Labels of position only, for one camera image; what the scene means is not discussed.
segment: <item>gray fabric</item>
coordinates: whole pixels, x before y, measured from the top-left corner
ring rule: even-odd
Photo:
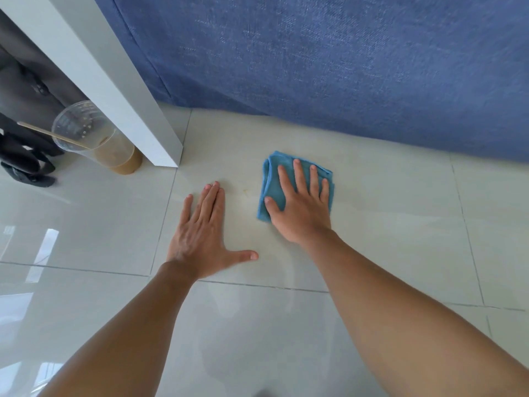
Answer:
[[[96,0],[155,98],[529,161],[529,0]]]

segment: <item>plastic cup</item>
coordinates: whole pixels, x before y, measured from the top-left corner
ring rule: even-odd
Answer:
[[[63,110],[53,121],[51,132],[86,146],[54,138],[53,141],[61,149],[82,154],[115,173],[131,174],[141,166],[141,152],[90,100],[80,101]]]

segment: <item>white tile floor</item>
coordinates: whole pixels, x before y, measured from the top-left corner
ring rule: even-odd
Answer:
[[[216,179],[226,244],[261,259],[193,287],[158,394],[384,395],[314,265],[255,219],[276,149],[334,171],[333,226],[348,243],[529,366],[529,166],[224,112],[194,111],[178,135],[177,171],[146,162],[121,177],[69,156],[48,189],[0,172],[0,395],[36,396],[155,273],[183,197]]]

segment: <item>cleaning cloth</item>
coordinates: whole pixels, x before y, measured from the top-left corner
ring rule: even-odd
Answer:
[[[309,189],[311,174],[310,167],[315,165],[318,170],[318,182],[320,183],[320,192],[322,190],[322,180],[327,178],[329,181],[329,211],[331,211],[332,199],[334,196],[334,183],[332,181],[332,171],[323,168],[312,161],[301,159],[300,157],[291,156],[290,154],[275,151],[268,156],[263,163],[263,186],[261,188],[261,197],[259,198],[259,208],[257,210],[257,218],[262,221],[270,222],[270,214],[265,207],[265,197],[271,196],[277,203],[279,210],[285,210],[286,199],[281,184],[279,183],[279,174],[277,173],[278,166],[283,166],[287,170],[290,183],[297,191],[296,180],[294,177],[294,159],[301,161],[303,173],[307,181],[307,189]]]

